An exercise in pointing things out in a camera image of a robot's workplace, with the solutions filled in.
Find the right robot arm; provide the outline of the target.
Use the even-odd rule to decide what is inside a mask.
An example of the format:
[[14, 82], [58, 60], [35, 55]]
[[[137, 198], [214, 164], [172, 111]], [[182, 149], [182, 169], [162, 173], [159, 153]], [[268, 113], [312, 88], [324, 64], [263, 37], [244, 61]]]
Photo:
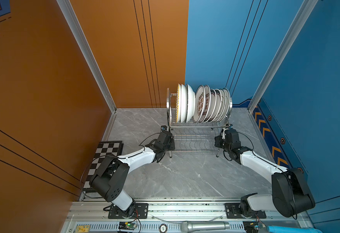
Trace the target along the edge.
[[299, 169], [288, 169], [263, 158], [252, 148], [242, 146], [239, 135], [233, 128], [223, 128], [215, 137], [215, 147], [222, 149], [228, 161], [250, 168], [266, 179], [272, 185], [272, 193], [243, 196], [237, 213], [252, 217], [259, 211], [277, 211], [284, 217], [295, 217], [315, 207], [315, 199]]

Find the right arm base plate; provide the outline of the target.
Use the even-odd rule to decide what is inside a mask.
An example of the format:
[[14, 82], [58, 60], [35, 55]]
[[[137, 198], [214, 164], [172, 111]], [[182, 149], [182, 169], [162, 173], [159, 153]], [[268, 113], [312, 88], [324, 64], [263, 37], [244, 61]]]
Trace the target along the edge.
[[243, 213], [242, 209], [240, 208], [240, 203], [225, 203], [225, 211], [228, 219], [237, 219], [237, 218], [246, 218], [246, 219], [253, 219], [253, 218], [267, 218], [265, 211], [248, 211], [247, 213]]

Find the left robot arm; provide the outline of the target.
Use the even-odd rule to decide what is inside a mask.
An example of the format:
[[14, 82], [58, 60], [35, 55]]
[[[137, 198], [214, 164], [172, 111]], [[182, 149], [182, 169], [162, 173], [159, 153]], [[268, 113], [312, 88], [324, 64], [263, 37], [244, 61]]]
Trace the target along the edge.
[[131, 217], [135, 212], [135, 200], [123, 190], [127, 175], [144, 165], [160, 162], [169, 150], [175, 150], [174, 136], [166, 126], [162, 126], [158, 138], [140, 150], [122, 156], [107, 155], [89, 185], [107, 202], [119, 208], [124, 217]]

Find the silver wire dish rack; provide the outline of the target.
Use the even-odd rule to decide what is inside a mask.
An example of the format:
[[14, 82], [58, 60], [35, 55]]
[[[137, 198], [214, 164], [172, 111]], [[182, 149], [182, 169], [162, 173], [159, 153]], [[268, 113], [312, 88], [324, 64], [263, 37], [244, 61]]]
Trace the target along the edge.
[[214, 138], [220, 135], [223, 128], [231, 126], [227, 114], [220, 122], [195, 123], [193, 120], [187, 123], [176, 122], [176, 108], [172, 107], [176, 103], [177, 94], [171, 93], [167, 89], [166, 108], [168, 129], [174, 136], [175, 150], [169, 152], [172, 158], [175, 153], [219, 153], [219, 148], [215, 147]]

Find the yellow rimmed dotted plate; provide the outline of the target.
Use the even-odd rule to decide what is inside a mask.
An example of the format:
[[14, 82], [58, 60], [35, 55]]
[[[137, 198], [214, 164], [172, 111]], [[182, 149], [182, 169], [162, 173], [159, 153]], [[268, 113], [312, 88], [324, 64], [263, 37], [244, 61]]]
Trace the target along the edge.
[[176, 99], [176, 122], [181, 122], [181, 91], [182, 87], [180, 84], [178, 84], [177, 88], [177, 99]]

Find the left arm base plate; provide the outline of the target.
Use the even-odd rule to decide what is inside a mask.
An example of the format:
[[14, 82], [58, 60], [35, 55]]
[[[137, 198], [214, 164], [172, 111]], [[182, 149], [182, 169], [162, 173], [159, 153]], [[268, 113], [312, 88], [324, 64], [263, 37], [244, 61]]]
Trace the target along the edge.
[[136, 218], [147, 219], [148, 204], [147, 203], [132, 203], [127, 210], [123, 211], [118, 206], [112, 204], [109, 207], [109, 219], [123, 219], [123, 218]]

